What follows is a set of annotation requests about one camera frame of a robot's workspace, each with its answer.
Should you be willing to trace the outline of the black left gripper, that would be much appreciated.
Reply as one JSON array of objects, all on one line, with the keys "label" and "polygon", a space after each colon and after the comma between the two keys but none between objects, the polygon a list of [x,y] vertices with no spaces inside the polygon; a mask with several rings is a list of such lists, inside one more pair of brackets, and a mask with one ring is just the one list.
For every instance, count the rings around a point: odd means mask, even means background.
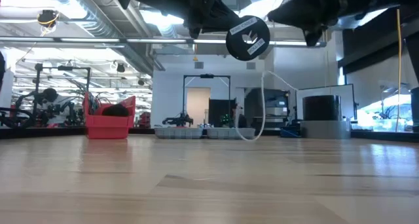
[{"label": "black left gripper", "polygon": [[185,0],[184,26],[197,39],[201,32],[228,31],[240,23],[240,17],[221,0]]}]

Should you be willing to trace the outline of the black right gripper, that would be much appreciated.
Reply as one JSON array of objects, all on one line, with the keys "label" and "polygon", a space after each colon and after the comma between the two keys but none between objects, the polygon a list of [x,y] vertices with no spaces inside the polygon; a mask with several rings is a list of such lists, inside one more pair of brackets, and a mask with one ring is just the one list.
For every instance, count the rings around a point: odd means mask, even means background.
[{"label": "black right gripper", "polygon": [[302,29],[304,40],[314,47],[328,26],[337,23],[347,7],[345,0],[287,0],[270,11],[270,22]]}]

